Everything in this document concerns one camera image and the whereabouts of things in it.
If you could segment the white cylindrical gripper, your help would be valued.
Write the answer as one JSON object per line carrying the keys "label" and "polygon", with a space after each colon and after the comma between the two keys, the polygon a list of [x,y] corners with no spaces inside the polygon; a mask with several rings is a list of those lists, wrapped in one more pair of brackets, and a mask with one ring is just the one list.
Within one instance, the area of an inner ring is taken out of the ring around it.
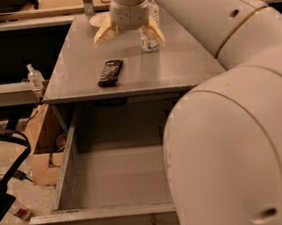
{"label": "white cylindrical gripper", "polygon": [[111,1],[109,14],[102,22],[99,30],[95,33],[93,43],[99,47],[103,42],[117,36],[118,28],[123,30],[137,30],[141,26],[141,31],[145,37],[164,45],[166,39],[158,24],[150,15],[148,0],[139,1],[138,4],[129,5]]}

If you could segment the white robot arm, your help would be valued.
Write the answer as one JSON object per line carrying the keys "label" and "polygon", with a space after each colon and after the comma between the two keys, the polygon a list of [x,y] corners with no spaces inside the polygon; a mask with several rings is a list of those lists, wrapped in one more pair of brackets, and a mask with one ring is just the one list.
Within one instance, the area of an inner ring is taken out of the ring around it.
{"label": "white robot arm", "polygon": [[[155,0],[225,67],[185,94],[164,130],[181,225],[282,225],[282,14],[262,0]],[[143,27],[148,0],[111,0],[94,42]]]}

